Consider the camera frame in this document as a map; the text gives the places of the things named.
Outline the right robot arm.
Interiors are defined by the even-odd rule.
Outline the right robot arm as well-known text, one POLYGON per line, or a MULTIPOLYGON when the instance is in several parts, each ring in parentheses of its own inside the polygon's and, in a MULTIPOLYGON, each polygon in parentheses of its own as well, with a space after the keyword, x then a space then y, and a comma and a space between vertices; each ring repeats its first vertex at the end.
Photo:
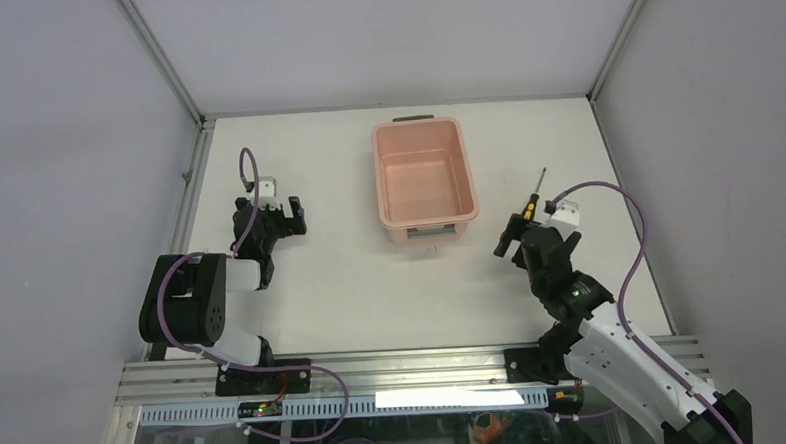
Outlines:
POLYGON ((741 393, 721 393, 622 317, 620 301, 573 268, 582 235, 578 209, 535 221, 510 217, 494 253, 526 271, 531 293, 555 324, 533 347, 504 352, 511 383, 583 380, 626 412, 657 444, 752 444, 752 409, 741 393))

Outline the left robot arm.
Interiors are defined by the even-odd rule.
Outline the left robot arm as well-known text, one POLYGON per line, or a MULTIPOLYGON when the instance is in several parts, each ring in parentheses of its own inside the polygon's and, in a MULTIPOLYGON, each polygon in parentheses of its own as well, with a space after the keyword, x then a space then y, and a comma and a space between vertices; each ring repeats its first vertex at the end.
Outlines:
POLYGON ((253 394, 274 386, 277 373, 269 341, 227 320, 226 295, 266 290, 277 242, 307 233, 300 198, 288 198, 290 214, 276 198, 256 207, 236 200, 234 233, 245 236, 238 254, 198 252, 160 255, 141 305, 138 331, 148 344, 184 349, 226 368, 239 368, 239 383, 253 394))

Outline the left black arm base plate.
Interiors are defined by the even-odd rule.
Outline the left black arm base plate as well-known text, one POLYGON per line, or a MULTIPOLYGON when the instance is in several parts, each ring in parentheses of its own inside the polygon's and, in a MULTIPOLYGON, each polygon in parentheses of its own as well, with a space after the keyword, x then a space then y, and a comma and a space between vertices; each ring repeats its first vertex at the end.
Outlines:
POLYGON ((214 395, 225 396, 271 396, 278 395, 282 390, 286 394, 308 393, 311 387, 311 372, 302 369, 310 366, 311 360, 294 357, 276 360, 275 367, 282 367, 283 372, 257 373, 228 368, 218 369, 214 395))

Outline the yellow black screwdriver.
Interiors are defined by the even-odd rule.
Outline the yellow black screwdriver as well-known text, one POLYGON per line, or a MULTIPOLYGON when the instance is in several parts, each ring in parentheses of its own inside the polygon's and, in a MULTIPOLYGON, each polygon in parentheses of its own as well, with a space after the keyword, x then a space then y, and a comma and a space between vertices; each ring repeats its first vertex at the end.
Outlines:
POLYGON ((537 211, 537 204, 538 204, 539 198, 540 198, 540 190, 541 190, 541 187, 543 185, 542 183, 543 183, 546 171, 547 171, 547 167, 543 167, 542 170, 541 170, 541 173, 540 173, 540 175, 538 177, 538 180, 536 182, 535 189, 534 189, 533 193, 530 195, 530 197, 528 198, 527 203, 525 204, 525 207, 523 209, 522 215, 523 215, 523 217, 524 217, 524 219, 526 221, 533 221, 534 220, 534 217, 535 217, 536 211, 537 211))

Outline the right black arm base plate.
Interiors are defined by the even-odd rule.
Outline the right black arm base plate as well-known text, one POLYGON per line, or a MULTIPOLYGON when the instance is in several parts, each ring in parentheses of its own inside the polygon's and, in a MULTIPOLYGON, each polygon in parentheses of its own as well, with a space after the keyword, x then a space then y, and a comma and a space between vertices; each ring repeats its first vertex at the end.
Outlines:
POLYGON ((507 380, 513 384, 538 382, 558 385, 576 380, 564 364, 564 355, 541 347, 507 348, 503 351, 507 380))

